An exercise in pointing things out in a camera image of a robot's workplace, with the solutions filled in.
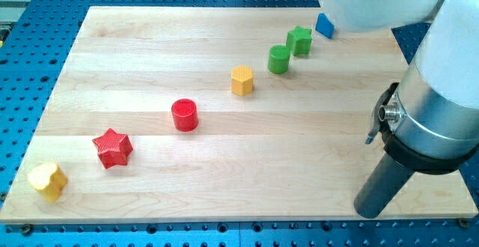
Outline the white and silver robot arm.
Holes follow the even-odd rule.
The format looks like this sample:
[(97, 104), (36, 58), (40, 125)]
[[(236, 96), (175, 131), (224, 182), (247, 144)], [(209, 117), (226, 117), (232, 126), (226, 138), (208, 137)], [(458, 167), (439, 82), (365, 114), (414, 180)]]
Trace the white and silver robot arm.
[(320, 0), (332, 23), (361, 32), (430, 21), (388, 107), (385, 151), (425, 174), (460, 167), (478, 148), (478, 0)]

